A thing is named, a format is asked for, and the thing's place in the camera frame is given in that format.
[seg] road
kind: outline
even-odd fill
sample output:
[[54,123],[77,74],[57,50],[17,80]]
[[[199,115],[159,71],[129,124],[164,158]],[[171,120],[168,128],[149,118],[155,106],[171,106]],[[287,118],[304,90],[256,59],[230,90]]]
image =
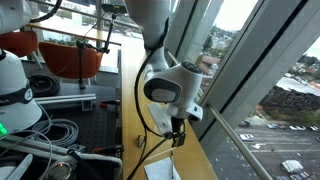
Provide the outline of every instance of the road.
[[[280,169],[280,163],[296,159],[307,173],[320,179],[320,143],[315,140],[320,132],[268,129],[265,126],[236,128],[235,131],[254,135],[254,141],[245,144],[272,177],[287,175]],[[220,179],[259,179],[228,137],[215,154],[209,159],[214,162],[212,165]]]

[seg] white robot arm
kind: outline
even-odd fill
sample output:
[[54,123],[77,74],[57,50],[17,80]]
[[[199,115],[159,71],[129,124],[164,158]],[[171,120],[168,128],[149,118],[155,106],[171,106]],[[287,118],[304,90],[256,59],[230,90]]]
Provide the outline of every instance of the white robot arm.
[[148,105],[162,134],[179,131],[184,119],[200,122],[203,114],[194,103],[201,72],[189,62],[169,68],[164,47],[156,47],[166,34],[171,4],[171,0],[125,0],[129,16],[141,29],[146,51],[157,48],[144,71],[144,94],[151,101],[167,103],[165,107]]
[[[0,34],[19,29],[30,19],[31,9],[25,0],[1,0]],[[21,60],[0,48],[0,137],[29,128],[41,115]]]
[[31,9],[25,0],[1,0],[0,34],[12,32],[27,24]]

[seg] power cord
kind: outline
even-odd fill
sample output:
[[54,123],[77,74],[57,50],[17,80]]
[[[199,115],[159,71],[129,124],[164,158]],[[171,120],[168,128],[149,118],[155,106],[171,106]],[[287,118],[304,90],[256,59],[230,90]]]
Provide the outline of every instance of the power cord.
[[84,40],[84,38],[87,36],[87,34],[102,20],[103,16],[106,14],[107,12],[103,13],[101,18],[86,32],[86,34],[81,38],[81,41]]
[[[63,137],[57,140],[51,140],[51,143],[60,147],[68,147],[72,145],[78,138],[79,127],[76,123],[67,119],[51,119],[47,111],[38,103],[38,106],[45,113],[48,120],[36,123],[32,130],[47,134],[52,127],[59,127],[65,130]],[[34,136],[34,140],[45,142],[39,135]]]
[[11,133],[11,134],[8,134],[8,135],[5,135],[3,137],[1,137],[0,141],[5,139],[6,137],[8,137],[9,135],[14,135],[14,134],[18,134],[18,133],[33,133],[29,136],[26,136],[24,137],[23,139],[21,139],[20,141],[17,141],[15,142],[14,144],[12,144],[11,146],[9,146],[8,148],[6,148],[1,154],[0,154],[0,157],[2,157],[6,152],[8,152],[9,150],[11,150],[14,146],[22,143],[23,141],[25,141],[26,139],[30,139],[32,138],[33,136],[35,135],[40,135],[42,136],[43,138],[45,138],[48,142],[48,145],[50,147],[50,155],[49,155],[49,160],[48,160],[48,164],[47,164],[47,167],[46,167],[46,170],[41,174],[41,176],[39,177],[39,180],[41,180],[44,175],[47,173],[47,171],[49,170],[49,167],[50,167],[50,164],[51,164],[51,160],[52,160],[52,144],[51,144],[51,141],[49,140],[49,138],[47,136],[45,136],[44,134],[40,133],[40,132],[37,132],[37,131],[33,131],[33,130],[23,130],[23,131],[19,131],[19,132],[14,132],[14,133]]
[[[138,96],[138,86],[139,86],[139,82],[140,82],[140,78],[141,78],[141,75],[142,75],[142,72],[143,70],[145,69],[146,65],[149,63],[151,57],[153,56],[153,54],[158,50],[160,49],[163,45],[164,45],[164,40],[165,40],[165,37],[167,36],[167,32],[168,32],[168,28],[169,28],[169,18],[166,20],[166,25],[165,25],[165,29],[164,29],[164,34],[160,37],[160,41],[158,42],[158,44],[155,46],[155,47],[147,47],[145,45],[145,48],[147,50],[150,50],[151,52],[147,55],[147,58],[145,59],[145,61],[143,62],[143,64],[141,65],[139,71],[138,71],[138,74],[136,76],[136,79],[135,79],[135,84],[134,84],[134,98],[135,98],[135,105],[136,105],[136,110],[137,110],[137,113],[139,115],[139,118],[140,118],[140,121],[143,125],[143,128],[144,128],[144,145],[143,145],[143,149],[142,149],[142,153],[141,153],[141,156],[139,158],[139,161],[138,161],[138,164],[136,166],[136,168],[131,172],[131,175],[129,176],[130,179],[133,178],[135,172],[137,171],[137,169],[139,168],[139,166],[143,163],[143,161],[147,158],[147,157],[143,157],[144,155],[144,152],[145,152],[145,149],[146,149],[146,146],[147,146],[147,136],[148,136],[148,133],[147,131],[153,133],[154,135],[158,136],[158,137],[162,137],[162,135],[154,132],[151,128],[149,128],[149,126],[147,125],[147,123],[145,122],[144,120],[144,117],[141,113],[141,109],[140,109],[140,104],[139,104],[139,96]],[[159,143],[159,145],[155,146],[155,149],[158,148],[162,143]]]
[[55,78],[33,75],[28,80],[34,97],[54,96],[60,91],[60,83]]
[[30,23],[37,23],[37,22],[41,22],[41,21],[44,21],[44,20],[51,18],[60,8],[61,2],[62,2],[62,0],[57,0],[56,4],[54,5],[54,7],[51,9],[50,12],[48,12],[47,14],[45,14],[42,17],[37,17],[37,18],[31,19]]
[[161,146],[164,142],[166,142],[168,139],[172,138],[172,133],[169,133],[165,136],[165,138],[163,140],[161,140],[158,144],[156,144],[136,165],[136,167],[133,169],[133,171],[130,173],[130,175],[128,176],[128,180],[131,180],[135,173],[137,172],[138,168],[140,167],[140,165],[150,156],[151,153],[153,153],[153,151],[155,151],[159,146]]

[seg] metal railing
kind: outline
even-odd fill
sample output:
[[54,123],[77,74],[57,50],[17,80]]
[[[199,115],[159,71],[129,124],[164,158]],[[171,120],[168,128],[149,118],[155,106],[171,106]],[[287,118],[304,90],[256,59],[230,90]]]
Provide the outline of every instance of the metal railing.
[[[38,3],[38,4],[47,5],[47,6],[51,6],[51,7],[54,6],[54,4],[51,4],[51,3],[48,3],[48,2],[44,2],[44,1],[39,1],[39,0],[28,0],[28,1],[30,1],[30,2],[35,2],[35,3]],[[74,12],[74,13],[78,13],[78,14],[81,14],[81,15],[84,15],[84,16],[89,16],[89,17],[97,18],[96,15],[89,14],[89,13],[85,13],[85,12],[81,12],[81,11],[77,11],[77,10],[70,9],[70,8],[66,8],[66,7],[63,7],[63,6],[60,6],[59,9],[66,10],[66,11],[70,11],[70,12]],[[111,19],[110,19],[110,18],[104,18],[104,17],[102,17],[102,20],[111,22]],[[131,24],[131,23],[127,23],[127,22],[122,22],[122,21],[119,21],[119,20],[115,20],[115,22],[116,22],[116,24],[123,25],[123,26],[127,26],[127,27],[129,27],[129,28],[139,29],[136,24]]]
[[224,117],[219,113],[219,111],[211,106],[210,104],[207,105],[210,112],[214,115],[217,122],[221,125],[223,130],[227,133],[227,135],[231,138],[234,144],[237,146],[243,157],[248,161],[250,166],[256,172],[256,174],[261,179],[270,179],[272,180],[271,176],[268,172],[264,169],[264,167],[259,163],[259,161],[255,158],[255,156],[250,152],[247,146],[240,140],[238,135],[234,132],[228,122],[224,119]]

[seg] wooden desk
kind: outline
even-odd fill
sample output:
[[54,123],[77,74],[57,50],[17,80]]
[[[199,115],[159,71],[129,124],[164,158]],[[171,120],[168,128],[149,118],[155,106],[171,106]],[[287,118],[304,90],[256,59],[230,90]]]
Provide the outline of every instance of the wooden desk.
[[[134,105],[134,82],[136,74],[140,68],[140,65],[145,59],[145,53],[143,48],[143,41],[130,42],[126,41],[122,44],[122,99],[121,99],[121,119],[122,119],[122,143],[124,145],[123,153],[123,178],[127,179],[131,171],[136,166],[142,148],[136,146],[136,139],[138,135],[143,135],[144,130],[142,123],[138,117],[135,105]],[[146,122],[150,128],[156,131],[156,126],[147,110],[147,104],[150,103],[142,90],[139,94],[141,111],[146,119]],[[181,177],[181,179],[218,179],[213,171],[207,156],[205,155],[196,135],[194,134],[190,124],[186,122],[186,134],[187,138],[185,144],[181,147],[174,149],[174,163],[175,167]],[[146,152],[154,147],[162,138],[159,138],[152,133],[148,133],[148,143]],[[144,166],[152,162],[170,157],[172,140],[161,145],[154,153],[147,159],[137,171],[134,179],[147,179]]]
[[[72,23],[67,23],[65,21],[58,21],[56,19],[48,19],[46,21],[42,21],[39,23],[29,23],[26,25],[27,27],[42,29],[46,31],[76,36],[76,37],[83,37],[92,26],[79,26],[74,25]],[[86,35],[86,39],[95,40],[95,41],[106,41],[108,37],[108,32],[100,31],[96,29],[91,29],[89,33]],[[121,46],[120,35],[113,33],[110,36],[110,44],[119,45]]]

